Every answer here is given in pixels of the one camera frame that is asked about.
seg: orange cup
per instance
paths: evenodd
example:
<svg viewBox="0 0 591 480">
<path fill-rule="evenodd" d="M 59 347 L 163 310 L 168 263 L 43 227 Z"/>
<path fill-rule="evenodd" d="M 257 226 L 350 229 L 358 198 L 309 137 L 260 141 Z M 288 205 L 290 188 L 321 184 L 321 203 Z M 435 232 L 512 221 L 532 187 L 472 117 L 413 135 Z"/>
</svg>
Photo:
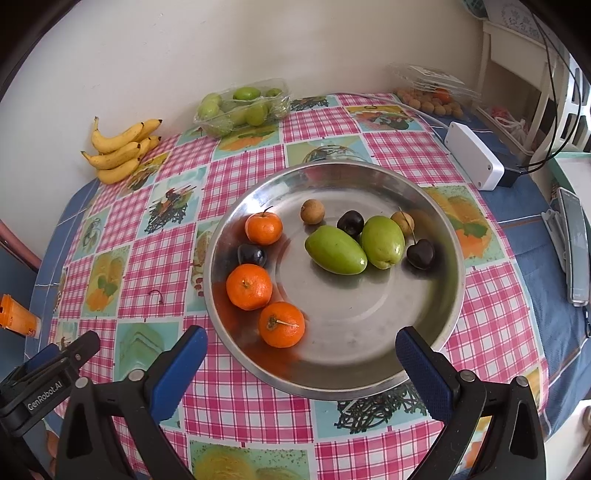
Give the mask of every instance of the orange cup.
<svg viewBox="0 0 591 480">
<path fill-rule="evenodd" d="M 0 302 L 0 326 L 35 338 L 39 338 L 41 330 L 39 318 L 7 294 Z"/>
</svg>

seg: white wall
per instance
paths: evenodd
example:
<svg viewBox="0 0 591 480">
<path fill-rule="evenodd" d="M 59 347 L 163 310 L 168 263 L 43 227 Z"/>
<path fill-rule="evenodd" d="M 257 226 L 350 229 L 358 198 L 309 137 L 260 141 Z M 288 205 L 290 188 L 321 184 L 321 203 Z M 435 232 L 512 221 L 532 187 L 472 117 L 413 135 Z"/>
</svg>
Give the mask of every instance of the white wall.
<svg viewBox="0 0 591 480">
<path fill-rule="evenodd" d="M 385 91 L 412 61 L 476 79 L 480 22 L 458 0 L 82 0 L 38 44 L 0 103 L 0 219 L 42 256 L 71 195 L 92 119 L 191 124 L 196 101 L 284 77 L 295 96 Z"/>
</svg>

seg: dark cherry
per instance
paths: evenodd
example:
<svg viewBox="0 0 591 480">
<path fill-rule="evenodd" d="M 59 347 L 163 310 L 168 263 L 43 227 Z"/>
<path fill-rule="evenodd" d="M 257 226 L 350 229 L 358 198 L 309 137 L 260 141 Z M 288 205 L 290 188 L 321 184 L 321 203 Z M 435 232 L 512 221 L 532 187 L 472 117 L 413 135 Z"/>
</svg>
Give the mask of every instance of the dark cherry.
<svg viewBox="0 0 591 480">
<path fill-rule="evenodd" d="M 416 244 L 407 249 L 408 262 L 419 270 L 427 270 L 435 259 L 433 244 L 426 238 L 421 238 Z"/>
<path fill-rule="evenodd" d="M 238 263 L 252 263 L 264 267 L 267 263 L 267 254 L 258 245 L 242 244 L 238 247 Z"/>
<path fill-rule="evenodd" d="M 363 230 L 364 224 L 363 217 L 359 212 L 349 210 L 339 218 L 339 221 L 336 222 L 336 227 L 347 235 L 356 238 L 361 233 L 361 230 Z"/>
</svg>

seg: stainless steel tray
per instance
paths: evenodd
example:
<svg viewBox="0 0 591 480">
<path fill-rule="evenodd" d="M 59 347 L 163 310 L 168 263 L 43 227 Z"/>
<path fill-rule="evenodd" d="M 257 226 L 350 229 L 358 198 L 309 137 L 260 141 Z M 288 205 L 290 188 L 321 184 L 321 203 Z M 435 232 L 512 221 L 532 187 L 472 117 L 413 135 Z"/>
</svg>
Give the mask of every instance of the stainless steel tray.
<svg viewBox="0 0 591 480">
<path fill-rule="evenodd" d="M 336 225 L 348 210 L 367 220 L 392 215 L 398 205 L 415 220 L 415 234 L 429 239 L 437 262 L 417 271 L 406 259 L 359 275 L 335 275 L 318 267 L 304 249 L 314 230 L 300 219 L 302 203 L 324 203 L 324 221 Z M 265 268 L 273 280 L 271 301 L 288 301 L 306 318 L 295 346 L 275 349 L 259 337 L 259 310 L 232 305 L 225 282 L 237 266 L 236 249 L 247 242 L 244 223 L 272 205 L 283 235 L 266 247 Z M 392 388 L 408 377 L 394 352 L 398 331 L 413 325 L 438 351 L 462 308 L 465 267 L 462 249 L 445 213 L 403 176 L 358 161 L 322 161 L 288 168 L 242 196 L 220 221 L 207 252 L 204 294 L 222 342 L 250 372 L 275 388 L 319 400 L 349 400 Z"/>
</svg>

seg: bunch of bananas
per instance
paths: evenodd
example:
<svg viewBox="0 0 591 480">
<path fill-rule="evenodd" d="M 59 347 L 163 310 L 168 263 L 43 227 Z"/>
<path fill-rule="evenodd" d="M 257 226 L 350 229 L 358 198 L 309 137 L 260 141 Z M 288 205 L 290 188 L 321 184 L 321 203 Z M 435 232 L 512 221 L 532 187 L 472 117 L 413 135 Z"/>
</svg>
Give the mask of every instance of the bunch of bananas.
<svg viewBox="0 0 591 480">
<path fill-rule="evenodd" d="M 95 117 L 91 141 L 98 155 L 82 151 L 88 163 L 96 168 L 96 176 L 102 183 L 111 185 L 131 175 L 144 155 L 155 148 L 161 137 L 150 136 L 162 120 L 152 118 L 129 127 L 116 137 L 104 137 L 99 131 L 99 118 Z"/>
</svg>

